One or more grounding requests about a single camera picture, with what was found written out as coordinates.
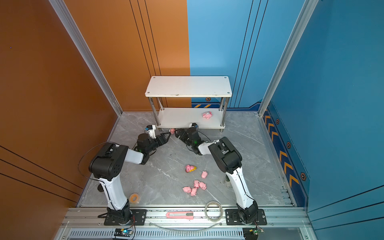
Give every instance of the orange wall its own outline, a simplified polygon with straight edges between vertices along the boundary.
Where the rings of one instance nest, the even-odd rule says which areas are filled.
[[[1,1],[0,22],[2,239],[48,240],[117,116],[49,1]]]
[[[151,110],[153,75],[190,75],[186,0],[65,0],[124,111]],[[163,98],[191,107],[190,98]]]

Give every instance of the blue wall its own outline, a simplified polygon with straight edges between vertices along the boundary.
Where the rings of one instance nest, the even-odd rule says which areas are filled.
[[[232,108],[248,108],[260,101],[303,3],[188,0],[190,74],[229,76]]]
[[[308,172],[320,240],[379,236],[358,228],[384,216],[384,187],[369,191],[384,184],[383,10],[383,1],[319,1],[272,98]]]

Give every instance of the orange chevron marking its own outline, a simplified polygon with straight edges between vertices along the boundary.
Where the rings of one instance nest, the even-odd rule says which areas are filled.
[[[282,155],[288,157],[287,154],[286,154],[285,152],[280,151],[280,162],[281,162],[281,156],[282,156]]]
[[[267,118],[271,119],[270,116],[265,116],[265,125],[266,125],[266,120],[267,120]]]
[[[268,123],[268,132],[270,131],[271,127],[274,127],[272,123]]]
[[[274,135],[279,136],[279,135],[277,134],[277,132],[272,131],[272,142],[273,142],[273,136],[274,136]]]
[[[299,180],[297,180],[294,176],[289,175],[289,186],[290,186],[290,187],[292,187],[292,180],[294,180],[295,182],[297,182],[297,184],[300,184],[300,183],[299,183]]]
[[[287,174],[287,167],[293,170],[292,166],[289,165],[287,162],[284,162],[284,173]]]

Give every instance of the white shelf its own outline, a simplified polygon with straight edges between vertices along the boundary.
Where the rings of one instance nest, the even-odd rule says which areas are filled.
[[[146,97],[232,97],[228,76],[153,76]]]
[[[211,111],[210,119],[203,118],[203,113]],[[160,128],[188,128],[196,123],[199,128],[224,129],[221,127],[223,111],[218,108],[164,108],[159,111]]]

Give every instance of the pink utility knife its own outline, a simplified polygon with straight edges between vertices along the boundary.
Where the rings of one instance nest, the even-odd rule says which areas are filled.
[[[167,212],[167,218],[193,219],[193,212]]]

